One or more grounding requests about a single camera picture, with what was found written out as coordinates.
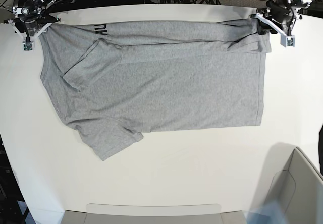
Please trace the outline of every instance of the t-shirt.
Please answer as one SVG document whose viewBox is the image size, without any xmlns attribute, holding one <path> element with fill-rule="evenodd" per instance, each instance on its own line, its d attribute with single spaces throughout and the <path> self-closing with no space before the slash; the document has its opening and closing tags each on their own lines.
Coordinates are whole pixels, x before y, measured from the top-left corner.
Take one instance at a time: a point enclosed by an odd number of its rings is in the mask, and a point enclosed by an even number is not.
<svg viewBox="0 0 323 224">
<path fill-rule="evenodd" d="M 255 20 L 53 24 L 42 82 L 102 159 L 142 132 L 260 125 L 268 35 Z"/>
</svg>

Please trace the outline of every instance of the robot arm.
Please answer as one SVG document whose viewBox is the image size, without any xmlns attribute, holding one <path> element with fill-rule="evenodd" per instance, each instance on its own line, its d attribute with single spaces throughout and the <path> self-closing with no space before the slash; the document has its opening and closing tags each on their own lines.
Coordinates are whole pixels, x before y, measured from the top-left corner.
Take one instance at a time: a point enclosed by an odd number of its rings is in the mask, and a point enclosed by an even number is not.
<svg viewBox="0 0 323 224">
<path fill-rule="evenodd" d="M 296 20 L 302 19 L 299 14 L 300 9 L 306 9 L 313 0 L 269 0 L 267 8 L 257 9 L 251 18 L 259 20 L 258 33 L 266 34 L 279 33 L 281 35 L 281 45 L 284 47 L 295 46 L 295 36 L 292 30 Z"/>
<path fill-rule="evenodd" d="M 14 30 L 23 39 L 23 50 L 32 51 L 33 41 L 47 29 L 52 23 L 59 19 L 50 16 L 47 9 L 54 4 L 56 0 L 14 0 L 13 13 L 15 19 L 7 20 Z"/>
</svg>

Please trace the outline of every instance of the white table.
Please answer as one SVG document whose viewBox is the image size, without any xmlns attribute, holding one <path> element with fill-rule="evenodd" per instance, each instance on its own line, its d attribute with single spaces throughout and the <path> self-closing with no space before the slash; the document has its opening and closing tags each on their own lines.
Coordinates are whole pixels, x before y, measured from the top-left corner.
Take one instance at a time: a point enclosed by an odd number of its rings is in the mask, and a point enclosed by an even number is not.
<svg viewBox="0 0 323 224">
<path fill-rule="evenodd" d="M 134 20 L 217 22 L 247 18 L 251 8 L 136 5 L 60 13 L 62 23 Z M 261 206 L 274 174 L 300 146 L 318 166 L 323 124 L 322 19 L 304 16 L 296 48 L 271 36 L 264 113 L 259 127 L 144 134 L 101 161 L 61 123 L 39 78 L 43 58 L 22 52 L 20 38 L 0 25 L 0 133 L 34 219 L 57 224 L 64 210 L 89 203 L 163 206 L 219 204 L 221 212 Z"/>
</svg>

